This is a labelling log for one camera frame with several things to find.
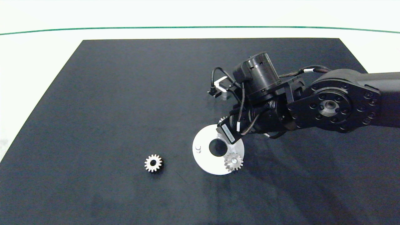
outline gear hole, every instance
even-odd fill
[[[225,142],[221,139],[214,139],[210,142],[208,146],[211,154],[217,157],[221,157],[226,154],[228,151],[228,146],[225,144]]]

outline black table surface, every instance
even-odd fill
[[[238,172],[196,164],[196,133],[235,103],[206,93],[212,68],[262,51],[278,74],[366,72],[334,38],[83,41],[0,163],[0,224],[398,224],[396,128],[247,135]]]

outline green line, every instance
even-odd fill
[[[371,31],[371,32],[383,32],[383,33],[400,34],[400,31],[370,30],[370,29],[327,27],[327,26],[128,26],[128,27],[82,27],[82,28],[60,28],[60,29],[46,29],[46,30],[29,30],[29,31],[3,33],[3,34],[0,34],[0,35],[34,33],[34,32],[44,32],[44,31],[59,31],[59,30],[170,29],[170,28],[312,28],[312,29],[334,29],[334,30],[359,30],[359,31]]]

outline circular metal plate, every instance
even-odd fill
[[[215,175],[225,175],[231,173],[231,171],[226,169],[226,166],[224,165],[225,157],[229,153],[234,152],[238,153],[243,159],[244,145],[241,139],[233,145],[230,145],[223,139],[222,135],[217,132],[216,128],[217,124],[208,125],[196,134],[192,146],[193,157],[196,160],[196,163],[204,171]],[[223,156],[217,157],[210,152],[209,145],[214,139],[222,140],[228,147],[226,154]]]

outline gear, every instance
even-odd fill
[[[144,162],[144,167],[149,172],[157,172],[162,166],[162,158],[159,155],[150,155]]]
[[[218,121],[218,123],[222,122],[224,119],[226,119],[226,117],[222,117],[222,118],[220,119],[220,121]]]
[[[225,158],[225,166],[229,171],[239,170],[243,166],[243,159],[238,153],[229,153]]]

